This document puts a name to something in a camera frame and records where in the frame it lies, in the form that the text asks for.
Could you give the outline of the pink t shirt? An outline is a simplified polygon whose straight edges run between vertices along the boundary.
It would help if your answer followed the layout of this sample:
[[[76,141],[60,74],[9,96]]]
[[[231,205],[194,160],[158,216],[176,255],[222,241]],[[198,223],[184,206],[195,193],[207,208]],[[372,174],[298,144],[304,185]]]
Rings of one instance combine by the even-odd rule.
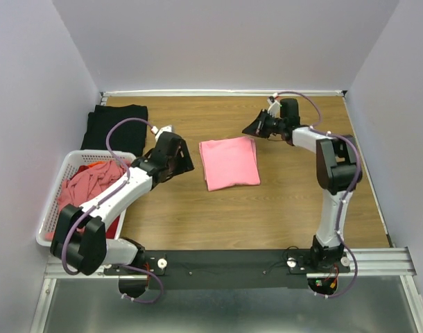
[[[236,137],[199,143],[208,191],[261,184],[254,139]]]

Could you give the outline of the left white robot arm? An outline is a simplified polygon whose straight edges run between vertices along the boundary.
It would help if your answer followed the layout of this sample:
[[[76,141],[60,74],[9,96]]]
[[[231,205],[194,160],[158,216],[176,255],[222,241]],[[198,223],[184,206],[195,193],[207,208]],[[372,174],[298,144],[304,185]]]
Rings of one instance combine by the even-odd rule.
[[[144,263],[143,246],[129,239],[108,239],[107,229],[158,184],[193,169],[185,140],[175,133],[162,132],[155,147],[136,159],[113,185],[86,203],[62,209],[50,253],[61,260],[70,275],[91,275],[109,264],[120,265],[129,274],[138,273]]]

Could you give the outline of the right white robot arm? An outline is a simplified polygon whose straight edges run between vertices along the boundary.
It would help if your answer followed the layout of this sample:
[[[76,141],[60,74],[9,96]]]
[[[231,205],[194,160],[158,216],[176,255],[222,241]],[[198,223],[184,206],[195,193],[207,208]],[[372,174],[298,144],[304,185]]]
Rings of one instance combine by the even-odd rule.
[[[326,271],[343,257],[347,208],[362,178],[355,138],[301,124],[296,99],[279,100],[274,95],[268,98],[268,104],[268,109],[262,110],[243,133],[265,139],[279,135],[287,144],[316,154],[316,178],[323,192],[323,204],[308,258],[313,270]]]

